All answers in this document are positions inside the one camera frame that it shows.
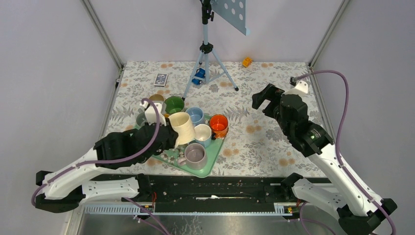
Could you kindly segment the beige mug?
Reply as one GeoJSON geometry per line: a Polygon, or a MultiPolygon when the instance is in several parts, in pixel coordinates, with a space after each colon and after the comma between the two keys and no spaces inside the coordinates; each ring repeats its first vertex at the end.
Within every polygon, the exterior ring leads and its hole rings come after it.
{"type": "Polygon", "coordinates": [[[164,96],[161,95],[161,94],[154,94],[154,95],[150,96],[149,99],[153,102],[155,102],[155,101],[164,102],[165,101],[164,96]]]}

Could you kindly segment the cream ribbed mug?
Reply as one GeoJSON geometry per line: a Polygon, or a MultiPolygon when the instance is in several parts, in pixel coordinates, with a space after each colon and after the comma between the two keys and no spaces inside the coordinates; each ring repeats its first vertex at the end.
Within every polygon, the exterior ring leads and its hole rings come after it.
{"type": "Polygon", "coordinates": [[[186,112],[178,112],[168,117],[172,129],[178,134],[175,147],[195,140],[195,129],[191,117],[186,112]]]}

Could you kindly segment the lilac mug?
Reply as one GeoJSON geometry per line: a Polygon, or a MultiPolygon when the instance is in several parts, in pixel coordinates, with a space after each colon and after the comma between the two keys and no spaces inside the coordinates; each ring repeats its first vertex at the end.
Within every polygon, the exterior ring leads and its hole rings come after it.
{"type": "Polygon", "coordinates": [[[199,143],[191,143],[184,150],[184,156],[177,159],[179,166],[186,165],[190,169],[200,170],[207,164],[205,148],[199,143]]]}

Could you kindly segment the cream mug green inside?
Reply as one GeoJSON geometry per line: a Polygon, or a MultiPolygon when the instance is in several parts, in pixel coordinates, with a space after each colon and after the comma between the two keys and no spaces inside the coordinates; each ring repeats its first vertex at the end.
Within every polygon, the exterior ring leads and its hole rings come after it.
{"type": "Polygon", "coordinates": [[[171,96],[164,103],[166,104],[165,111],[170,115],[182,112],[184,109],[184,100],[179,96],[171,96]]]}

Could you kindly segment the grey blue mug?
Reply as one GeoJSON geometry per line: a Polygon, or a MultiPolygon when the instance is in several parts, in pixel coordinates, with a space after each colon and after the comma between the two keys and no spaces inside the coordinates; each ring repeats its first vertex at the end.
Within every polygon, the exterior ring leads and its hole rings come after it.
{"type": "Polygon", "coordinates": [[[145,123],[146,123],[145,112],[141,112],[138,114],[136,118],[136,124],[138,127],[142,127],[145,125],[145,123]]]}

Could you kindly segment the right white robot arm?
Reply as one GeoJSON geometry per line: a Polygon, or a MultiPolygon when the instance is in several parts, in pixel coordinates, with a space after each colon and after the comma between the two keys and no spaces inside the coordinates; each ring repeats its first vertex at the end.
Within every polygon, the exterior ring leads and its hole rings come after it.
{"type": "Polygon", "coordinates": [[[308,92],[304,82],[284,91],[273,84],[252,96],[258,109],[269,101],[263,114],[279,124],[289,143],[313,162],[330,180],[338,193],[320,188],[303,176],[293,173],[281,182],[281,197],[288,202],[309,202],[335,218],[349,235],[368,235],[397,209],[390,198],[382,198],[336,153],[332,137],[320,125],[309,120],[302,96],[308,92]]]}

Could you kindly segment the light blue ribbed mug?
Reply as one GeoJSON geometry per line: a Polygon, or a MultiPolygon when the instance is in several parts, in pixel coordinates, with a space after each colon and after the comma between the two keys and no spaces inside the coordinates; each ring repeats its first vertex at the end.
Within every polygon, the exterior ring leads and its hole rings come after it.
{"type": "Polygon", "coordinates": [[[194,126],[205,124],[204,112],[199,107],[190,107],[185,112],[189,114],[194,126]]]}

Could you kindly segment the light blue faceted mug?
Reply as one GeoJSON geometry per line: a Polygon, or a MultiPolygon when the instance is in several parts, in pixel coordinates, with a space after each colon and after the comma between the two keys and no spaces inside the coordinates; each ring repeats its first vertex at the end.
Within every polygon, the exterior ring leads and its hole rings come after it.
{"type": "Polygon", "coordinates": [[[195,128],[195,141],[207,148],[211,144],[212,131],[206,124],[199,124],[195,128]]]}

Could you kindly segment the orange mug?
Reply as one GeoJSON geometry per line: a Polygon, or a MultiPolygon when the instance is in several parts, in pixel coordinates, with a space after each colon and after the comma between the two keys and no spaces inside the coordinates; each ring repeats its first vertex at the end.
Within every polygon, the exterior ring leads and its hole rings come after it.
{"type": "Polygon", "coordinates": [[[213,115],[209,120],[209,126],[212,130],[212,137],[215,139],[224,138],[229,130],[228,119],[221,114],[213,115]]]}

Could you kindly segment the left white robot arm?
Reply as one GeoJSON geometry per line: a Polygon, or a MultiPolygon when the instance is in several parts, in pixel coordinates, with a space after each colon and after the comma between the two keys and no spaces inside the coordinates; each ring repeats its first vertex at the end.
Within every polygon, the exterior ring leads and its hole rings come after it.
{"type": "Polygon", "coordinates": [[[176,145],[178,133],[168,125],[153,123],[139,129],[112,132],[94,144],[84,156],[56,172],[39,171],[32,205],[52,213],[68,212],[96,200],[151,197],[149,179],[143,174],[126,179],[96,181],[116,169],[143,164],[176,145]]]}

